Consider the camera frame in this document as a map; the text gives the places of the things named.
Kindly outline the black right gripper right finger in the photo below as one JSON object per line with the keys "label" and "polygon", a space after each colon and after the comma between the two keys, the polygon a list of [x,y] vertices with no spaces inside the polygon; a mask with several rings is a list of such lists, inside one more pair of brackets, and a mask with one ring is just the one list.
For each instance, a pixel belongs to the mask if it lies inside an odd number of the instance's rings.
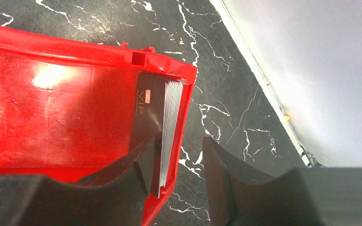
{"label": "black right gripper right finger", "polygon": [[362,226],[362,168],[292,169],[272,177],[202,143],[213,226]]}

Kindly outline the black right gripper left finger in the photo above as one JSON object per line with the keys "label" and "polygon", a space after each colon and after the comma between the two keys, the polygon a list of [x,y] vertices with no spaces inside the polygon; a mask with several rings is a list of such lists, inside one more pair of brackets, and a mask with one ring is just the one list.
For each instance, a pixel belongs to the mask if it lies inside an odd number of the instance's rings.
{"label": "black right gripper left finger", "polygon": [[0,226],[140,226],[155,165],[155,140],[75,183],[0,175]]}

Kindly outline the red plastic bin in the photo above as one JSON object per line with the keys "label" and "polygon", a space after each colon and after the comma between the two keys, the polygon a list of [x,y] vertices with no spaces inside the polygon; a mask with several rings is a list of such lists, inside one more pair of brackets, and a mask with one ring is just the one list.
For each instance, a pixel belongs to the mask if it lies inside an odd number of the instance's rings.
{"label": "red plastic bin", "polygon": [[148,226],[174,191],[197,68],[155,52],[55,38],[0,26],[0,175],[75,183],[121,159],[130,146],[142,72],[183,82],[161,196],[145,200]]}

